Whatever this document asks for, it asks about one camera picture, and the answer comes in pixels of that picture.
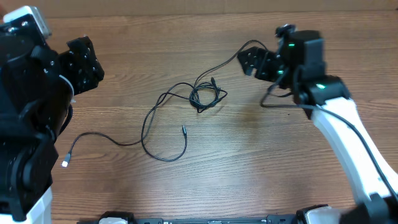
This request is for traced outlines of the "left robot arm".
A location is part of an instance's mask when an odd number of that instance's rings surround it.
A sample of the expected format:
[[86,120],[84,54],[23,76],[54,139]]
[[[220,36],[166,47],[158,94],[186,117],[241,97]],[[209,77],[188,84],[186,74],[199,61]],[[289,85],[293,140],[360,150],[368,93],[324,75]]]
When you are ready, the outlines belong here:
[[26,221],[52,184],[73,97],[104,78],[88,37],[67,45],[52,50],[31,15],[1,25],[1,214],[14,222]]

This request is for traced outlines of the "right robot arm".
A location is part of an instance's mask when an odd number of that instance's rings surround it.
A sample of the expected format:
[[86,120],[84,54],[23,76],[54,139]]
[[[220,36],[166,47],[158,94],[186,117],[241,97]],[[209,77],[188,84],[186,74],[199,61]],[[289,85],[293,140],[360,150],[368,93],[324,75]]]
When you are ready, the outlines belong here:
[[317,30],[278,27],[276,51],[250,40],[237,53],[246,75],[268,81],[267,95],[287,90],[293,107],[324,135],[351,186],[355,206],[339,210],[314,205],[297,210],[292,223],[396,223],[397,173],[383,158],[362,124],[356,103],[342,79],[328,75],[324,40]]

